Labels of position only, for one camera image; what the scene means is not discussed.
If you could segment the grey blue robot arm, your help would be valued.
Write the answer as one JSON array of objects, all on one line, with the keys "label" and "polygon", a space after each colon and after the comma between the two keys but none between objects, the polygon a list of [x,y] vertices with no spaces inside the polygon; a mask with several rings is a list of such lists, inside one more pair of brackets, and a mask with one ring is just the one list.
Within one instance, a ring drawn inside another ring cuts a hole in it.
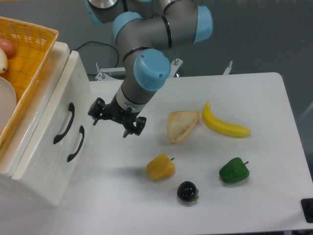
[{"label": "grey blue robot arm", "polygon": [[94,121],[122,124],[125,135],[139,135],[146,118],[139,113],[164,85],[171,63],[163,51],[208,39],[213,32],[210,10],[192,0],[162,0],[162,15],[151,0],[88,0],[96,24],[112,22],[112,33],[126,77],[110,103],[98,98],[89,109]]}]

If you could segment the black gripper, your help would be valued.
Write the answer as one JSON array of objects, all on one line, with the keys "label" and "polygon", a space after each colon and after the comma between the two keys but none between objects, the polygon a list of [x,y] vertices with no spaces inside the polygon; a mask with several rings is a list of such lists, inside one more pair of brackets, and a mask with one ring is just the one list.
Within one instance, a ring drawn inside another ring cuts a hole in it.
[{"label": "black gripper", "polygon": [[130,108],[124,110],[117,98],[114,97],[109,105],[102,98],[97,98],[89,108],[88,115],[93,119],[93,125],[96,125],[99,120],[112,120],[122,124],[125,128],[123,137],[128,135],[139,136],[143,131],[147,118],[137,117],[139,113],[132,113]]}]

